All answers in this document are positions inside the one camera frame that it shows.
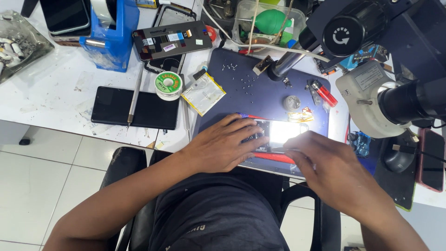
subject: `hand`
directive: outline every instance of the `hand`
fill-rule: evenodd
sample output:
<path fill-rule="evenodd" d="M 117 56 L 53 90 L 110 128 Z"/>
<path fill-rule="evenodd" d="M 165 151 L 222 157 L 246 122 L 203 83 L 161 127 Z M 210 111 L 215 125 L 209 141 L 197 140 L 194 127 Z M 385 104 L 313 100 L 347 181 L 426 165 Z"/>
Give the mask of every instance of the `hand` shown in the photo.
<path fill-rule="evenodd" d="M 308 186 L 329 206 L 363 224 L 379 212 L 396 211 L 392 198 L 359 163 L 350 146 L 307 131 L 289 139 L 284 147 L 301 151 L 288 150 L 285 154 L 295 161 Z"/>
<path fill-rule="evenodd" d="M 236 113 L 226 116 L 198 134 L 181 150 L 187 159 L 194 160 L 196 172 L 229 172 L 246 159 L 254 157 L 252 151 L 269 141 L 268 137 L 260 137 L 242 144 L 242 140 L 261 133 L 263 129 L 256 126 L 257 122 L 253 119 L 241 118 Z"/>

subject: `red phone case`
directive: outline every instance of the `red phone case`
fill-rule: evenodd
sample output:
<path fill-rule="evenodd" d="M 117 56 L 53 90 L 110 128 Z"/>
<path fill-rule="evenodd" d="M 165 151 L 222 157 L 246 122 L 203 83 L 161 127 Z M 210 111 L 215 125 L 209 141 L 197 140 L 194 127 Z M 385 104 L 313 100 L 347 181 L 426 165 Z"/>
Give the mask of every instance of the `red phone case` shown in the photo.
<path fill-rule="evenodd" d="M 436 132 L 434 132 L 434 131 L 432 131 L 432 130 L 430 130 L 430 129 L 427 129 L 427 128 L 423 128 L 423 129 L 420 129 L 420 131 L 419 131 L 419 134 L 420 134 L 420 143 L 419 143 L 419 146 L 420 146 L 420 151 L 424 151 L 424 144 L 425 144 L 425 140 L 424 140 L 424 138 L 425 138 L 425 135 L 426 135 L 426 132 L 427 131 L 431 131 L 431 132 L 433 132 L 433 133 L 435 133 L 435 134 L 437 134 Z M 423 183 L 423 179 L 422 179 L 422 177 L 423 177 L 423 158 L 425 158 L 425 156 L 423 155 L 423 154 L 420 154 L 419 156 L 418 156 L 418 167 L 417 167 L 417 175 L 415 176 L 415 181 L 418 183 L 418 184 L 420 184 L 420 185 L 422 185 L 423 187 L 425 187 L 425 188 L 428 188 L 428 189 L 430 189 L 430 190 L 432 190 L 432 191 L 435 191 L 435 192 L 443 192 L 443 189 L 444 189 L 444 182 L 443 182 L 443 184 L 442 184 L 442 189 L 441 189 L 441 191 L 439 191 L 439 190 L 437 190 L 437 189 L 434 189 L 434 188 L 432 188 L 432 187 L 430 187 L 430 186 L 428 186 L 428 185 L 426 185 L 426 184 L 424 184 Z M 445 175 L 445 173 L 444 173 L 444 164 L 443 164 L 443 180 L 444 180 L 444 175 Z"/>

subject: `solder wire spool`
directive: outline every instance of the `solder wire spool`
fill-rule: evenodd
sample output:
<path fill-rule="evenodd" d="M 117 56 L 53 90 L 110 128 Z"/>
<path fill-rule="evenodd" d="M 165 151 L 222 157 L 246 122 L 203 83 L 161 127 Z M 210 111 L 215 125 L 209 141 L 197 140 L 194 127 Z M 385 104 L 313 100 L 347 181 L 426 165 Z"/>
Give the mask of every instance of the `solder wire spool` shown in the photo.
<path fill-rule="evenodd" d="M 171 71 L 165 71 L 155 78 L 155 92 L 158 97 L 165 101 L 173 101 L 180 97 L 183 92 L 183 80 Z"/>

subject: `white cable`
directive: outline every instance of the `white cable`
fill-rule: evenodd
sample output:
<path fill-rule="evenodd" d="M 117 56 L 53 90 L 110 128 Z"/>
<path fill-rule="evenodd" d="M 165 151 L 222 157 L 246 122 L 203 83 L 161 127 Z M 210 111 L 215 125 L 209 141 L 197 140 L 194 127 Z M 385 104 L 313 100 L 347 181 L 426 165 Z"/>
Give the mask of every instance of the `white cable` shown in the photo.
<path fill-rule="evenodd" d="M 246 55 L 249 55 L 249 51 L 251 51 L 252 33 L 254 32 L 254 26 L 256 24 L 256 17 L 257 17 L 257 9 L 258 8 L 259 8 L 259 0 L 256 0 L 256 10 L 254 11 L 254 17 L 252 18 L 251 33 L 249 34 L 249 46 L 248 46 L 248 51 L 247 51 Z"/>
<path fill-rule="evenodd" d="M 204 8 L 203 3 L 201 2 L 201 0 L 198 0 L 198 2 L 201 5 L 201 8 L 203 9 L 203 11 L 206 13 L 206 15 L 209 17 L 209 19 L 212 20 L 212 22 L 223 32 L 223 34 L 226 35 L 226 37 L 231 40 L 235 45 L 239 46 L 239 47 L 249 47 L 249 45 L 241 45 L 239 43 L 237 43 L 236 41 L 234 41 L 228 34 L 227 32 L 217 23 L 217 21 L 215 21 L 215 19 L 209 14 L 209 12 L 207 12 L 206 8 Z M 311 53 L 308 52 L 306 50 L 296 50 L 296 49 L 288 49 L 288 48 L 282 48 L 282 47 L 277 47 L 277 46 L 272 46 L 272 45 L 268 45 L 268 44 L 256 44 L 256 47 L 266 47 L 266 48 L 270 48 L 273 50 L 280 50 L 280 51 L 289 51 L 289 52 L 297 52 L 300 54 L 304 54 L 319 60 L 322 60 L 324 62 L 329 62 L 330 60 L 328 58 L 322 57 L 320 55 L 317 55 L 315 53 Z"/>

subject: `white table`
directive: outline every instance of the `white table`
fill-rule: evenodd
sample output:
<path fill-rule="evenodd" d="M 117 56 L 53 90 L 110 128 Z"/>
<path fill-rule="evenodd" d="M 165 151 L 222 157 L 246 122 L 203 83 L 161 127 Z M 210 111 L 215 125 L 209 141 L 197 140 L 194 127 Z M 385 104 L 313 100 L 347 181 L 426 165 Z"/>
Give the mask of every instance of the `white table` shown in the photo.
<path fill-rule="evenodd" d="M 201 8 L 194 0 L 183 0 L 182 5 L 192 8 L 200 18 Z M 5 1 L 0 11 L 13 9 L 21 11 L 23 0 Z M 152 25 L 156 10 L 140 8 L 138 28 Z M 50 40 L 40 4 L 32 13 L 28 21 Z M 186 130 L 182 118 L 182 105 L 178 110 L 177 129 L 163 134 L 163 130 L 130 127 L 128 135 L 125 126 L 102 125 L 90 122 L 91 110 L 98 86 L 133 89 L 138 73 L 140 61 L 133 49 L 126 73 L 96 69 L 82 48 L 64 47 L 53 43 L 55 49 L 44 58 L 25 68 L 5 83 L 0 84 L 0 120 L 12 121 L 25 125 L 45 127 L 89 137 L 148 146 L 163 151 L 176 152 L 188 143 Z M 214 42 L 216 48 L 219 39 Z M 237 50 L 231 43 L 225 46 Z M 192 83 L 192 75 L 198 72 L 202 64 L 207 64 L 211 56 L 210 50 L 188 53 L 183 65 L 185 84 Z M 259 55 L 271 55 L 274 59 L 283 53 L 264 50 Z M 312 58 L 304 58 L 295 69 L 320 75 Z M 341 75 L 338 71 L 326 77 L 331 84 L 331 93 L 339 101 L 330 111 L 328 137 L 337 141 L 344 141 L 347 129 L 348 108 L 345 100 L 335 87 L 335 80 Z M 153 73 L 144 72 L 141 90 L 154 92 Z M 191 131 L 194 128 L 197 113 L 189 107 Z M 437 194 L 417 186 L 416 202 L 441 206 L 446 208 L 446 193 Z"/>

